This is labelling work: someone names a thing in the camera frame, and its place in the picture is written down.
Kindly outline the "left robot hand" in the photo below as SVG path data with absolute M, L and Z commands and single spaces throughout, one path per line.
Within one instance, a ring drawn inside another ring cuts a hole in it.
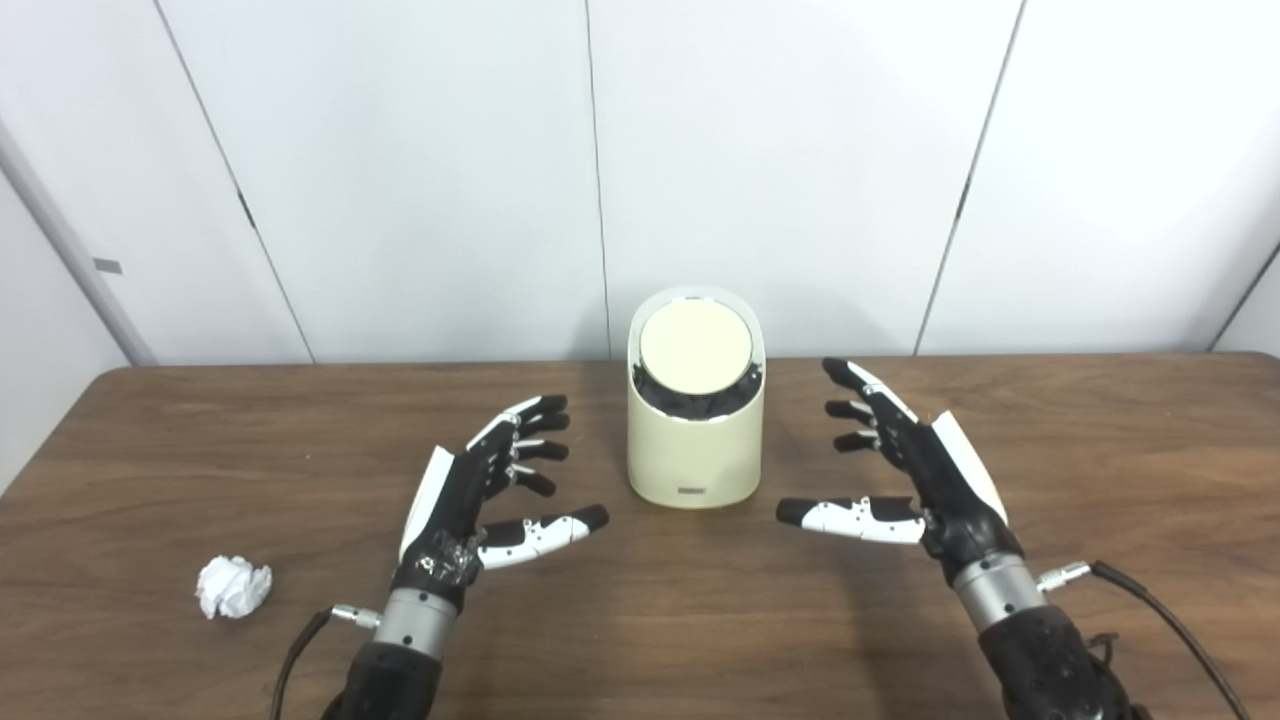
M 410 507 L 390 589 L 465 609 L 485 570 L 530 562 L 584 541 L 608 525 L 594 503 L 572 512 L 483 524 L 484 505 L 512 487 L 541 497 L 557 486 L 531 460 L 563 461 L 566 445 L 545 433 L 570 425 L 568 400 L 543 395 L 499 411 L 461 451 L 436 446 Z

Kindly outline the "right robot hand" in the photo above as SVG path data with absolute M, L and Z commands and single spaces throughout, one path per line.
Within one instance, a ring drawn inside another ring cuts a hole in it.
M 856 395 L 829 401 L 832 418 L 860 430 L 833 438 L 841 454 L 876 452 L 905 474 L 913 497 L 782 498 L 778 521 L 804 530 L 887 544 L 920 544 L 946 582 L 995 555 L 1021 556 L 1004 502 L 986 465 L 950 411 L 923 421 L 865 368 L 826 357 L 828 378 Z

